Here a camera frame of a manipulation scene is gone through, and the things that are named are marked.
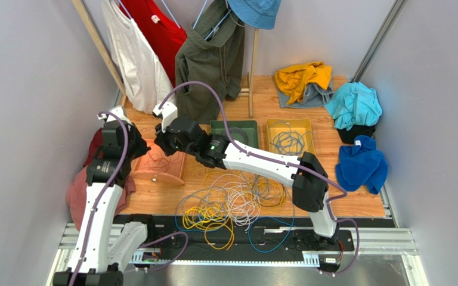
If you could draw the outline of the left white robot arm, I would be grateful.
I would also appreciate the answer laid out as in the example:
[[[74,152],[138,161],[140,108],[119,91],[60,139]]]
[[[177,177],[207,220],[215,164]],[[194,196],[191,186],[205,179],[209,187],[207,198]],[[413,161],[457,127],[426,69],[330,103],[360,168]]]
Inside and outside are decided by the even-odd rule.
[[[65,271],[53,285],[123,285],[123,273],[137,248],[155,232],[151,215],[133,214],[114,243],[113,219],[131,163],[149,151],[134,124],[109,116],[101,131],[103,144],[86,171],[86,206],[78,240]]]

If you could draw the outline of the white tank top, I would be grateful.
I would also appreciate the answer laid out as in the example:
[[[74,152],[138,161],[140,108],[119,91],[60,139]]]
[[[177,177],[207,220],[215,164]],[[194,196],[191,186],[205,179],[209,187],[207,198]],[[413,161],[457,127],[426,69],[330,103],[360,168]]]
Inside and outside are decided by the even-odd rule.
[[[118,66],[133,108],[151,114],[172,90],[159,57],[139,29],[114,1],[102,1],[111,57]]]

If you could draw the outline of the green plastic tray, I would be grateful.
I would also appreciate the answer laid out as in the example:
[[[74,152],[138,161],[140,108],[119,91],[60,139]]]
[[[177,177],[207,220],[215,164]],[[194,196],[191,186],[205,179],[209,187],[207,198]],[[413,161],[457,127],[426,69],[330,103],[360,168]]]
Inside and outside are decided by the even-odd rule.
[[[258,126],[255,120],[233,120],[227,122],[229,133],[223,120],[211,120],[210,131],[219,135],[230,135],[235,141],[259,149]]]

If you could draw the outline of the dusty pink garment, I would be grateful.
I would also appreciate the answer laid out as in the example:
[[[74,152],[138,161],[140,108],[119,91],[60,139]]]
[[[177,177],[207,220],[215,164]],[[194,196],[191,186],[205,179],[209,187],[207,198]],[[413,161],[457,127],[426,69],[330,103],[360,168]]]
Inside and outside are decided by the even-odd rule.
[[[74,182],[69,185],[66,193],[66,203],[70,207],[70,215],[78,231],[81,230],[86,206],[86,189],[88,186],[86,183],[86,169],[87,167],[85,166],[76,175]],[[128,176],[125,181],[123,193],[120,196],[120,199],[116,206],[114,216],[117,216],[119,213],[121,213],[123,210],[127,208],[129,198],[135,191],[135,182],[131,176]]]

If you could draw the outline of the olive green jacket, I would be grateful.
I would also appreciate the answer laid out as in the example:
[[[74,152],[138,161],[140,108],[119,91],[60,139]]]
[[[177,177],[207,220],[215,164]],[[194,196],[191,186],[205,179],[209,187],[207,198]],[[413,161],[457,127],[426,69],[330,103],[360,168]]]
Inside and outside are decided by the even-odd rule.
[[[187,38],[175,59],[175,82],[192,81],[177,91],[176,106],[200,124],[216,120],[220,113],[217,100],[203,82],[218,95],[219,100],[235,100],[241,90],[245,53],[243,22],[225,1],[213,1],[197,23],[187,30]]]

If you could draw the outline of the red t-shirt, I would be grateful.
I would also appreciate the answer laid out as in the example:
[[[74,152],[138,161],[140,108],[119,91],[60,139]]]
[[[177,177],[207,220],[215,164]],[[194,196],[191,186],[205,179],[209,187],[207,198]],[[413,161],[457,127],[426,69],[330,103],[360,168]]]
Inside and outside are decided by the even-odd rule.
[[[175,57],[185,42],[185,30],[164,14],[152,0],[121,1],[121,10],[128,11],[171,81],[176,85]]]

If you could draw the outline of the yellow plastic tray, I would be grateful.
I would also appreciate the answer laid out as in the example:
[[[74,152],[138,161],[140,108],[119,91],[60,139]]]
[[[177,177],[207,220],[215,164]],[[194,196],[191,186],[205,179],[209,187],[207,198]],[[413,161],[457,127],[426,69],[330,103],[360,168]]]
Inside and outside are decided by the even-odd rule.
[[[267,119],[269,151],[301,157],[304,152],[316,154],[310,119]]]

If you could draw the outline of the yellow garment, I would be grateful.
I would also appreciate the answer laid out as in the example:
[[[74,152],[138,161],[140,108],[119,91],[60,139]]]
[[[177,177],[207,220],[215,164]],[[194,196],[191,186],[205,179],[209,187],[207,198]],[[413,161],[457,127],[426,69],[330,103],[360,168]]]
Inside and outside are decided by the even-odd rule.
[[[332,81],[332,67],[324,62],[296,64],[280,70],[274,75],[278,90],[289,97],[288,104],[300,102],[309,83],[316,83],[327,89]]]

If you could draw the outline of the grey-blue garment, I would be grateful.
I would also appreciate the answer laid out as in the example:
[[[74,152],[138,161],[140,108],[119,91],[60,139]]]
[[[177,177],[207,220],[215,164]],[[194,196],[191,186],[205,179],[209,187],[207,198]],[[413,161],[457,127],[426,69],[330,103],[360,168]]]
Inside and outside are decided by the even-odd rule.
[[[327,89],[322,89],[316,83],[309,83],[304,90],[303,100],[288,104],[289,97],[278,90],[278,100],[281,108],[317,108],[329,103],[334,96],[333,83],[330,82]]]

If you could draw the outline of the blue bucket hat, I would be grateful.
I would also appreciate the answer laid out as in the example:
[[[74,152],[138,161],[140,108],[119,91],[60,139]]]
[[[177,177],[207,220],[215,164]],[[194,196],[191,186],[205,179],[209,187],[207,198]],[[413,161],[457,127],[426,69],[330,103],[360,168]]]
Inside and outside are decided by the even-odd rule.
[[[228,6],[245,24],[264,30],[273,30],[281,0],[228,0]]]

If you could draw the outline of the wooden clothes rack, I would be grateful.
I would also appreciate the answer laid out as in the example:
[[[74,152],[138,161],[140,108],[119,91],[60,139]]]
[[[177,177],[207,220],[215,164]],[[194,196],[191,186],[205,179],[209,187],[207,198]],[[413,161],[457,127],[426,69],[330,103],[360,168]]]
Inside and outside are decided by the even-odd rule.
[[[95,44],[99,54],[101,55],[107,69],[109,70],[113,80],[117,84],[119,88],[119,94],[116,99],[116,105],[125,106],[126,102],[128,101],[125,86],[123,80],[121,78],[120,73],[118,72],[116,65],[112,61],[111,55],[106,48],[103,39],[84,3],[81,0],[71,0],[72,4],[74,5],[80,19],[82,20],[85,28],[87,29],[93,43]],[[254,28],[253,33],[253,42],[252,42],[252,53],[251,53],[251,64],[250,70],[246,76],[246,87],[241,88],[240,96],[241,97],[248,97],[248,117],[252,119],[254,117],[254,107],[253,107],[253,86],[254,86],[254,79],[255,79],[255,67],[256,67],[256,60],[258,55],[258,39],[259,39],[259,29]]]

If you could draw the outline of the black garment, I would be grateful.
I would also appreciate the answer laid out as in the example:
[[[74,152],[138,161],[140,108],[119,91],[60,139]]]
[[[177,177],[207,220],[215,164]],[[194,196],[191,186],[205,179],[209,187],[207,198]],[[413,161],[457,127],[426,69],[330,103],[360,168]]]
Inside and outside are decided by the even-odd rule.
[[[372,137],[376,131],[376,126],[354,125],[351,129],[337,129],[339,137],[344,144],[353,144],[357,136],[364,135]]]

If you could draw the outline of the cyan garment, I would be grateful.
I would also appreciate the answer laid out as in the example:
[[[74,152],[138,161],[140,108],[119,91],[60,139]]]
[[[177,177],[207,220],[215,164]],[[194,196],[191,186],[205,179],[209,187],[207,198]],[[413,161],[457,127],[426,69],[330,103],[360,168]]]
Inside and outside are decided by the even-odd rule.
[[[374,126],[383,113],[376,90],[361,82],[343,84],[324,107],[334,120],[334,128],[345,130],[355,125]]]

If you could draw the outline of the royal blue garment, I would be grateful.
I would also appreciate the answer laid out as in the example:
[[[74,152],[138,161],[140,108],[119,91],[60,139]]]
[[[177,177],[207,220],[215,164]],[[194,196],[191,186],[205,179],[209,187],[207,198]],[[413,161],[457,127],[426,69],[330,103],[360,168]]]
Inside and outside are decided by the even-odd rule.
[[[373,138],[358,135],[353,145],[340,147],[335,173],[338,184],[346,191],[356,191],[364,185],[369,193],[378,195],[387,179],[388,162]]]

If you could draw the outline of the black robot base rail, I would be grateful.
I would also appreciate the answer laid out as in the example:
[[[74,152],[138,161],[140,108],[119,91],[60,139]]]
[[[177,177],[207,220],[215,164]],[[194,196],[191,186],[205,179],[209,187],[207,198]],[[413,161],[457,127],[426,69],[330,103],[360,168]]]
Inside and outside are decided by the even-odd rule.
[[[411,231],[389,219],[363,219],[354,229],[344,222],[334,244],[316,235],[304,217],[262,217],[252,226],[188,230],[178,216],[156,216],[152,245],[139,248],[126,271],[171,262],[189,266],[271,266],[321,268],[340,272],[366,260],[402,266],[413,275],[422,268]]]

